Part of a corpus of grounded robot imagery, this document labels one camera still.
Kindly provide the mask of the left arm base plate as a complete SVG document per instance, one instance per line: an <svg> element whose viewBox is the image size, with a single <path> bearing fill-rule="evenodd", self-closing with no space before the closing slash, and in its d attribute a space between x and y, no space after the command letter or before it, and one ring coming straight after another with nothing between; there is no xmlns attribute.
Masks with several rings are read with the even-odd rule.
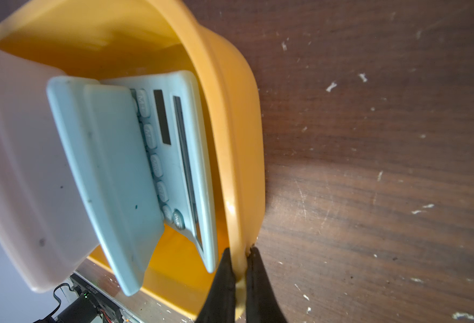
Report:
<svg viewBox="0 0 474 323"><path fill-rule="evenodd" d="M53 298L57 302L57 307L36 322L94 322L97 318L101 319L101 322L126 322L121 308L99 292L97 288L75 273L69 279L70 283L64 282L53 290ZM62 300L56 294L62 288L77 296L63 310L60 309Z"/></svg>

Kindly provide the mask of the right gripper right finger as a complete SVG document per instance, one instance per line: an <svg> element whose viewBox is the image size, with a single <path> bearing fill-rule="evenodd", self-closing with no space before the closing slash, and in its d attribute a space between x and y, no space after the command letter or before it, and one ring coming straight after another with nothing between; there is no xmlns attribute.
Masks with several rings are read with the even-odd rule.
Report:
<svg viewBox="0 0 474 323"><path fill-rule="evenodd" d="M257 247L250 249L246 271L246 321L248 323L287 323L270 284Z"/></svg>

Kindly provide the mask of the pink calculator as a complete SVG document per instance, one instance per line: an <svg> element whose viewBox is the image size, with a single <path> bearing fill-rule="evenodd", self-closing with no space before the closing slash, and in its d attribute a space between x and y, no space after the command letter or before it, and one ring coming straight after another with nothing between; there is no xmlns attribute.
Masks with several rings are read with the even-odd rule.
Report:
<svg viewBox="0 0 474 323"><path fill-rule="evenodd" d="M0 245L36 293L98 246L47 97L60 75L0 50Z"/></svg>

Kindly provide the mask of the teal calculator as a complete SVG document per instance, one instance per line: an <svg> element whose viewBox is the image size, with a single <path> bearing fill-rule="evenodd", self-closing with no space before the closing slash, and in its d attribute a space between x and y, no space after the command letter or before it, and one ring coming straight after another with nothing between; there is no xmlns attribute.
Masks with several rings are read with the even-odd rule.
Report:
<svg viewBox="0 0 474 323"><path fill-rule="evenodd" d="M47 96L75 183L123 292L137 293L164 220L127 87L59 76Z"/></svg>
<svg viewBox="0 0 474 323"><path fill-rule="evenodd" d="M207 272L213 273L218 238L197 78L181 70L101 82L132 91L164 221L194 244Z"/></svg>

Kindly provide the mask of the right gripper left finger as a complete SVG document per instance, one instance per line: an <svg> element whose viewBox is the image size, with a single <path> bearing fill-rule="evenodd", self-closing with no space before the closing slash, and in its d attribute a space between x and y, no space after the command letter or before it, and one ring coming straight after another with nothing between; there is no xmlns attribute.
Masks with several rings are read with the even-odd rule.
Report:
<svg viewBox="0 0 474 323"><path fill-rule="evenodd" d="M230 249L222 254L214 281L196 323L234 323L236 309L236 279L232 270Z"/></svg>

